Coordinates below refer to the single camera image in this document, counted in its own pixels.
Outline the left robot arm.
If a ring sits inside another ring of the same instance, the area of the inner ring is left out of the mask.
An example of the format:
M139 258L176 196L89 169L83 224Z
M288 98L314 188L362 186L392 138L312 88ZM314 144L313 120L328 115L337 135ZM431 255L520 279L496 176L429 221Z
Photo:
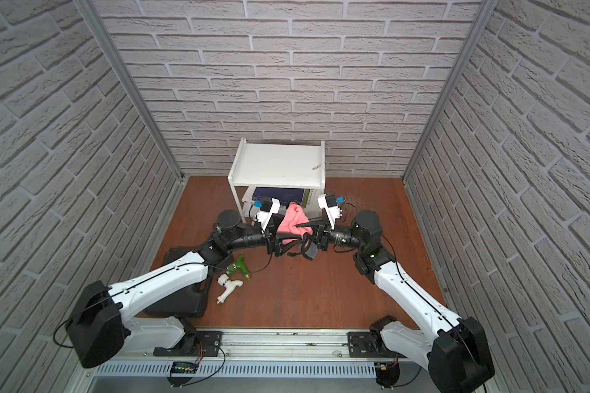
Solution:
M105 285L87 285L62 324L83 368L94 368L117 355L132 335L129 321L150 305L217 273L226 272L233 252L265 247L279 255L284 240L292 234L279 233L272 218L267 226L243 224L234 211L219 214L210 236L177 260L137 278Z

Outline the pink and grey cloth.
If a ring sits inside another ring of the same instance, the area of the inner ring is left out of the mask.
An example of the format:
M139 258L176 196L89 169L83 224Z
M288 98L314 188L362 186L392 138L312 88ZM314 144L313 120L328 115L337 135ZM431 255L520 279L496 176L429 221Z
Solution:
M275 255L301 255L307 260L314 260L318 252L314 234L303 208L297 203L291 203L277 229Z

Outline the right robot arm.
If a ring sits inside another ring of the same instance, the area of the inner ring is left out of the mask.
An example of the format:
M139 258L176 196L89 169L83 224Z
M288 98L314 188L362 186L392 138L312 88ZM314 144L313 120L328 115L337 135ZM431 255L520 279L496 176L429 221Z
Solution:
M359 273L389 295L416 323L409 329L395 319L381 319L378 336L392 352L427 370L441 392L473 392L496 370L481 323L462 318L433 298L399 264L393 248L384 245L380 218L361 211L352 226L328 218L313 221L309 242L318 249L333 244L355 250Z

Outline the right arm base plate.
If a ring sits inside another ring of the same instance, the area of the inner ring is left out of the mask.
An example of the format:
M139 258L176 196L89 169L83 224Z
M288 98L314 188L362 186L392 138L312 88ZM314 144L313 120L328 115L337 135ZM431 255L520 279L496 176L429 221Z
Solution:
M371 331L347 332L347 348L351 358L395 358L396 353L383 343L380 334Z

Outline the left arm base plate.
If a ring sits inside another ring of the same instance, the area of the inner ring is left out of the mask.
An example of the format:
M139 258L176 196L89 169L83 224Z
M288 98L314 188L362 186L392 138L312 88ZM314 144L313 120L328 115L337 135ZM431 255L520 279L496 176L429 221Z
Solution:
M222 331L207 330L195 333L186 333L172 348L156 347L153 350L155 357L187 357L198 358L218 357L223 337Z

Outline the white two-tier bookshelf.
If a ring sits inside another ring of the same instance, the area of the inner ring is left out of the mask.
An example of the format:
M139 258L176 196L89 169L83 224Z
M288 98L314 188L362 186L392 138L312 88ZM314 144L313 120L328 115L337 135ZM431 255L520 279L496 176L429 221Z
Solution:
M303 188L310 191L304 208L308 217L321 214L317 198L325 192L325 143L300 146L239 142L227 176L239 215L247 218L249 204L242 204L237 187Z

